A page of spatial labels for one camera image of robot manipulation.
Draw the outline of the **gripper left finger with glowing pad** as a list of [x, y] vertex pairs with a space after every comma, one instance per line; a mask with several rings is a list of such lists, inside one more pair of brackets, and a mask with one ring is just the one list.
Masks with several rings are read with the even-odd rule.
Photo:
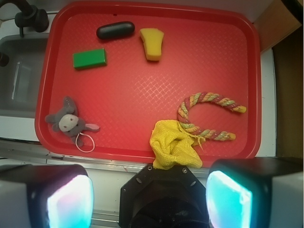
[[92, 180], [81, 165], [2, 165], [2, 228], [88, 228]]

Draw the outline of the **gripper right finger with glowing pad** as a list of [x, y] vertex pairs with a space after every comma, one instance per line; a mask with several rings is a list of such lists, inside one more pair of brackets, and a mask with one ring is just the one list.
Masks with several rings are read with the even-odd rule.
[[302, 228], [303, 160], [217, 160], [209, 169], [206, 204], [215, 228]]

